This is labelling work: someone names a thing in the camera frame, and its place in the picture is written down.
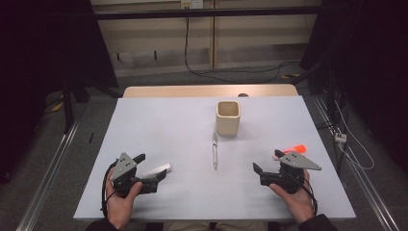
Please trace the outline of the orange highlighter pen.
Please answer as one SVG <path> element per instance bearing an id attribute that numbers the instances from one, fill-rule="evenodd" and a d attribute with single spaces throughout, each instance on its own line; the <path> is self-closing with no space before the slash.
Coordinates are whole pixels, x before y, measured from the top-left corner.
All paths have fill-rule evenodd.
<path id="1" fill-rule="evenodd" d="M 284 149 L 283 153 L 288 154 L 289 152 L 292 152 L 292 151 L 296 151 L 296 152 L 302 154 L 302 153 L 305 153 L 307 151 L 307 148 L 306 148 L 305 145 L 299 144 L 299 145 L 295 145 L 293 147 Z"/>

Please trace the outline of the person's right leg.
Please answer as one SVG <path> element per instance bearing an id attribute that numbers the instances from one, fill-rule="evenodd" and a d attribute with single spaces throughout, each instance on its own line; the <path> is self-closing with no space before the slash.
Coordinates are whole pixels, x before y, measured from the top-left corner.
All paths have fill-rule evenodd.
<path id="1" fill-rule="evenodd" d="M 268 224 L 260 221 L 219 222 L 216 231 L 268 231 Z"/>

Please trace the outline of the white table mat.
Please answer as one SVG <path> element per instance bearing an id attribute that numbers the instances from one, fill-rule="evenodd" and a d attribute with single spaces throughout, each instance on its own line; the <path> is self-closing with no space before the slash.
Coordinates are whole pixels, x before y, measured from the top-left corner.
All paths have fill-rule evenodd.
<path id="1" fill-rule="evenodd" d="M 288 220 L 282 199 L 260 184 L 253 163 L 279 168 L 272 154 L 298 144 L 321 167 L 310 173 L 318 211 L 332 219 L 354 210 L 300 96 L 241 97 L 237 136 L 217 138 L 213 167 L 215 97 L 123 98 L 116 104 L 74 217 L 101 218 L 101 187 L 107 167 L 121 154 L 145 154 L 138 173 L 164 164 L 168 176 L 155 193 L 137 197 L 138 220 Z"/>

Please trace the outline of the person's left leg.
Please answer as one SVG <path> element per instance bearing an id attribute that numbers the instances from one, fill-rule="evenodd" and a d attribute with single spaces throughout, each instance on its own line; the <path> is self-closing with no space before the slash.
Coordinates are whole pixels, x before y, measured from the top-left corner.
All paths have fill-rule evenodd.
<path id="1" fill-rule="evenodd" d="M 163 231 L 209 231 L 207 222 L 165 222 Z"/>

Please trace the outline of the dark curtain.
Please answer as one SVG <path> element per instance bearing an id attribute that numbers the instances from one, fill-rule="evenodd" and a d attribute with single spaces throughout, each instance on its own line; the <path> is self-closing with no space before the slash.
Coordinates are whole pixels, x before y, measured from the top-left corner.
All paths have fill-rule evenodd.
<path id="1" fill-rule="evenodd" d="M 355 109 L 408 173 L 408 0 L 321 0 L 301 60 L 331 64 Z"/>
<path id="2" fill-rule="evenodd" d="M 0 184 L 25 154 L 54 91 L 81 102 L 117 80 L 90 0 L 0 0 Z"/>

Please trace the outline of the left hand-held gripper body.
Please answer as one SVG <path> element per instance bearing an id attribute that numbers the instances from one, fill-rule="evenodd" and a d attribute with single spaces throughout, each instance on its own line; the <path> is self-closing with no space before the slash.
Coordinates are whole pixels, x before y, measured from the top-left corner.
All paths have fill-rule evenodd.
<path id="1" fill-rule="evenodd" d="M 136 176 L 138 164 L 134 162 L 128 154 L 122 153 L 114 166 L 114 171 L 111 175 L 115 192 L 118 196 L 127 196 L 131 188 L 137 183 L 142 183 L 140 194 L 155 193 L 158 185 L 150 182 L 151 178 L 140 179 Z"/>

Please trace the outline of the white wall socket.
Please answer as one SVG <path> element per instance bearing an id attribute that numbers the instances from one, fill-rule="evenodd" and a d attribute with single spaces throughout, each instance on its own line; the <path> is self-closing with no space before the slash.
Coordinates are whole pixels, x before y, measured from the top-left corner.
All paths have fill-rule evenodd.
<path id="1" fill-rule="evenodd" d="M 204 2 L 203 2 L 203 0 L 181 0 L 181 8 L 183 10 L 203 9 L 204 8 Z"/>

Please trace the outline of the black horizontal bar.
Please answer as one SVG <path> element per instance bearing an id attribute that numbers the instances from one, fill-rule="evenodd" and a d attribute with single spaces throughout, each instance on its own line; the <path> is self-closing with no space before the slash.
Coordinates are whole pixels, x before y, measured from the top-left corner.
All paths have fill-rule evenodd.
<path id="1" fill-rule="evenodd" d="M 297 15 L 317 14 L 320 6 L 279 7 L 279 8 L 243 8 L 243 9 L 201 9 L 201 10 L 165 10 L 137 12 L 96 12 L 97 20 L 119 19 L 156 19 L 184 17 L 252 16 L 252 15 Z"/>

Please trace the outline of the person's right hand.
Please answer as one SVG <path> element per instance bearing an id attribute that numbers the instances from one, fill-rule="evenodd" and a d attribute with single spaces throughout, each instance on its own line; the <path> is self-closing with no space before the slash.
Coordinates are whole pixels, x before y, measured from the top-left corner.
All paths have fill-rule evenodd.
<path id="1" fill-rule="evenodd" d="M 311 192 L 310 185 L 308 184 L 310 175 L 307 171 L 304 171 L 305 180 L 303 187 L 294 194 L 289 194 L 276 184 L 270 184 L 271 190 L 276 193 L 285 202 L 291 213 L 294 221 L 300 224 L 315 216 L 313 199 L 309 195 Z"/>

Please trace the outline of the aluminium floor rail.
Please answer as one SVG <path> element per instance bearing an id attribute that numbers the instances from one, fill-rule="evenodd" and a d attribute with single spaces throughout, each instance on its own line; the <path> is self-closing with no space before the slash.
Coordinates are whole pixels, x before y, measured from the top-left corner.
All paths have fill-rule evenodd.
<path id="1" fill-rule="evenodd" d="M 384 231 L 400 231 L 388 206 L 367 176 L 366 171 L 368 168 L 360 164 L 353 150 L 346 142 L 336 141 L 336 138 L 341 135 L 341 129 L 329 118 L 328 108 L 323 100 L 320 97 L 314 96 L 314 101 L 324 119 L 324 124 L 332 135 L 335 152 L 340 152 L 341 156 L 346 160 L 350 172 L 354 175 Z"/>
<path id="2" fill-rule="evenodd" d="M 64 161 L 67 150 L 75 137 L 78 124 L 79 118 L 75 119 L 69 129 L 64 133 L 50 166 L 45 171 L 45 175 L 42 177 L 38 189 L 31 199 L 29 206 L 23 214 L 15 231 L 33 231 L 48 194 L 51 191 L 51 187 L 56 180 L 57 173 Z"/>

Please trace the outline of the black metal stand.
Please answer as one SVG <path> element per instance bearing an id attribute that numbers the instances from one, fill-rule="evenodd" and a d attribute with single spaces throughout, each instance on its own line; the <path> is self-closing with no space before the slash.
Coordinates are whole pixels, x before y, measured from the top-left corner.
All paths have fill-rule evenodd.
<path id="1" fill-rule="evenodd" d="M 304 81 L 307 82 L 307 88 L 311 94 L 323 93 L 325 95 L 327 119 L 324 127 L 335 132 L 340 120 L 336 116 L 339 109 L 336 101 L 336 79 L 331 63 L 327 59 L 322 59 L 291 80 L 291 84 L 296 86 Z"/>
<path id="2" fill-rule="evenodd" d="M 88 103 L 89 94 L 86 87 L 92 87 L 109 95 L 112 98 L 120 98 L 122 93 L 111 90 L 109 87 L 105 87 L 100 83 L 97 83 L 90 78 L 77 76 L 77 77 L 63 77 L 62 81 L 62 93 L 64 103 L 64 118 L 65 128 L 64 132 L 67 134 L 74 124 L 74 115 L 71 103 L 71 96 L 74 96 L 79 103 Z"/>

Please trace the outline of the cream square pen holder cup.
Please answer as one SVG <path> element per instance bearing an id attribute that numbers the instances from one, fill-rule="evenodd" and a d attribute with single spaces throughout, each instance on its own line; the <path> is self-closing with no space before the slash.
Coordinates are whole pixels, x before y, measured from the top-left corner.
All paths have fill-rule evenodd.
<path id="1" fill-rule="evenodd" d="M 220 136 L 236 136 L 241 121 L 241 106 L 237 101 L 219 101 L 216 106 L 216 132 Z"/>

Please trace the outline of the person's leg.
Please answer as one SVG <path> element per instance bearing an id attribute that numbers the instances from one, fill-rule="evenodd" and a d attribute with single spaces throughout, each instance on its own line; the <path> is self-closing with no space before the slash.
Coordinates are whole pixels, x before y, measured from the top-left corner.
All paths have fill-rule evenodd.
<path id="1" fill-rule="evenodd" d="M 207 222 L 165 222 L 163 231 L 209 231 Z"/>
<path id="2" fill-rule="evenodd" d="M 219 222 L 216 231 L 268 231 L 268 224 L 260 221 Z"/>

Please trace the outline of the white marker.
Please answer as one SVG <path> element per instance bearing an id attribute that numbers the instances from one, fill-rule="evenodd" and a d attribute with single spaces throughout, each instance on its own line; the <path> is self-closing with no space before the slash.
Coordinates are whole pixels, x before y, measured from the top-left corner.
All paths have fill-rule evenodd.
<path id="1" fill-rule="evenodd" d="M 171 171 L 171 165 L 170 164 L 165 164 L 156 168 L 153 168 L 151 170 L 148 170 L 147 172 L 145 172 L 143 174 L 143 177 L 152 177 L 155 176 L 157 174 L 159 174 L 162 171 L 166 171 L 166 172 L 170 172 Z"/>

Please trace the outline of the person's left hand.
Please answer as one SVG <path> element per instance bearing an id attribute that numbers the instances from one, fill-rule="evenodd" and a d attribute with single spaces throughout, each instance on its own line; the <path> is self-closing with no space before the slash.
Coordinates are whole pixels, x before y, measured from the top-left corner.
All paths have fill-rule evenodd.
<path id="1" fill-rule="evenodd" d="M 142 183 L 137 182 L 125 198 L 117 195 L 110 179 L 106 180 L 105 190 L 107 196 L 107 218 L 118 231 L 125 231 L 133 213 L 135 198 L 140 193 Z"/>

